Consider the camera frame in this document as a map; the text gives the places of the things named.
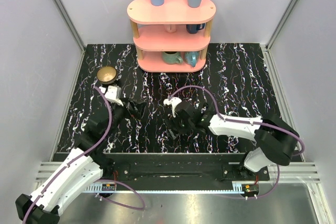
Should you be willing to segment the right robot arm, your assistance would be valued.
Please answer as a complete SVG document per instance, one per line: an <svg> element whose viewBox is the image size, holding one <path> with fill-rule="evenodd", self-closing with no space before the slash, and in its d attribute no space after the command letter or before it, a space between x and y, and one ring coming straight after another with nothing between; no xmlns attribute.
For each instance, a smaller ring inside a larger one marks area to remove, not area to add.
<svg viewBox="0 0 336 224"><path fill-rule="evenodd" d="M173 97L164 100L172 114L167 120L170 131L176 134L203 133L245 138L256 142L238 167L239 176L250 180L262 168L271 164L287 166L294 155L299 134L277 116L241 118L201 112L190 103Z"/></svg>

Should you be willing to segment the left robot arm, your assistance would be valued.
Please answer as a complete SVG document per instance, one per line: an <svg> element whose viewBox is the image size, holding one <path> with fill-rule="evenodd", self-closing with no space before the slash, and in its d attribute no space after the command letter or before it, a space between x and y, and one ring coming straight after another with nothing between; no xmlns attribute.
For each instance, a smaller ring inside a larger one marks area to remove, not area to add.
<svg viewBox="0 0 336 224"><path fill-rule="evenodd" d="M106 140L125 119L140 119L146 107L128 98L106 101L89 116L84 131L66 159L55 172L30 195L21 194L15 201L23 223L58 223L65 209L89 186L102 181L94 193L101 199L116 189L116 180L126 178L128 164L115 164L104 154Z"/></svg>

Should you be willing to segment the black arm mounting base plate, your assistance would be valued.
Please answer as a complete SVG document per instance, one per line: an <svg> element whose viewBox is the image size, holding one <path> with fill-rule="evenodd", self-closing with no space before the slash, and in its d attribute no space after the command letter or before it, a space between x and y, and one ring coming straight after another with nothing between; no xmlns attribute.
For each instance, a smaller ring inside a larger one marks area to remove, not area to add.
<svg viewBox="0 0 336 224"><path fill-rule="evenodd" d="M256 172L243 166L245 154L91 154L103 169L103 178L120 181L159 178L210 178L214 180L267 181L265 165Z"/></svg>

